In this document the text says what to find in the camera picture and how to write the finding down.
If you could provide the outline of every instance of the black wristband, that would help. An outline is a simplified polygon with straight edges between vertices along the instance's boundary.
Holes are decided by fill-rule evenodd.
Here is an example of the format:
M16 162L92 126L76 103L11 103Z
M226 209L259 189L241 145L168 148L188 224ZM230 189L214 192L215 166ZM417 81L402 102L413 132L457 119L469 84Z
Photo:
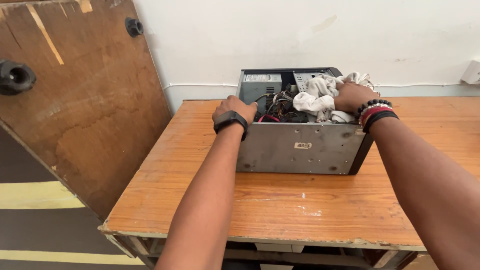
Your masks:
M372 126L372 124L382 119L383 117L395 117L399 119L398 116L391 110L379 111L370 116L370 118L365 123L365 126L363 127L363 132L370 133L370 127Z

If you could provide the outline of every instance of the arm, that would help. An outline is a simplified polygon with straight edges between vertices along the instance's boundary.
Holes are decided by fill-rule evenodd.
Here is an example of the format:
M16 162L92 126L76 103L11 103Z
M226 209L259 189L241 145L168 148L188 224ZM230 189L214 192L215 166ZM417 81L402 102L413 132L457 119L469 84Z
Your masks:
M257 104L235 96L217 107L212 118L229 110L249 124ZM231 124L218 132L212 148L183 195L173 216L156 270L214 270L222 266L233 207L235 167L243 127Z
M344 84L339 110L355 111L378 98L364 86ZM400 120L370 127L397 199L441 270L480 269L480 182Z

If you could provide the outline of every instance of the rag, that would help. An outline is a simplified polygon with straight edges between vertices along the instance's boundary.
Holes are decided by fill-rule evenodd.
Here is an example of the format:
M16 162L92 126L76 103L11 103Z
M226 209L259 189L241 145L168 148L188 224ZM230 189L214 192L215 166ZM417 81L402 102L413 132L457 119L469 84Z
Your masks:
M298 93L293 99L293 107L316 116L316 122L333 121L336 123L354 122L355 117L351 113L335 110L333 97L338 96L337 84L350 80L361 86L372 88L370 75L360 75L358 72L348 76L333 77L325 74L319 75L306 82L307 90Z

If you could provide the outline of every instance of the wooden board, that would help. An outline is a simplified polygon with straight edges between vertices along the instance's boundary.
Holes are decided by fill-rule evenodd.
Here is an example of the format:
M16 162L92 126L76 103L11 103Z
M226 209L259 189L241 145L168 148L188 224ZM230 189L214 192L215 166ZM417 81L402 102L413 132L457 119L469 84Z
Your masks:
M480 176L480 97L389 98L427 142ZM220 103L185 101L101 230L166 237L215 138ZM237 173L229 240L425 250L399 206L374 144L354 176Z
M34 88L0 96L3 127L106 218L171 119L131 0L0 5L0 58Z

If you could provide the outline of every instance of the metal side panel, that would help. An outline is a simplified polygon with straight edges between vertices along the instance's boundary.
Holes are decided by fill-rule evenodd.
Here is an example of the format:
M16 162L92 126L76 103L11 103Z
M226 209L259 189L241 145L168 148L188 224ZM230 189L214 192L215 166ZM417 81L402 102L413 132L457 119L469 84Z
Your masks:
M354 124L254 123L237 171L348 174L364 137Z

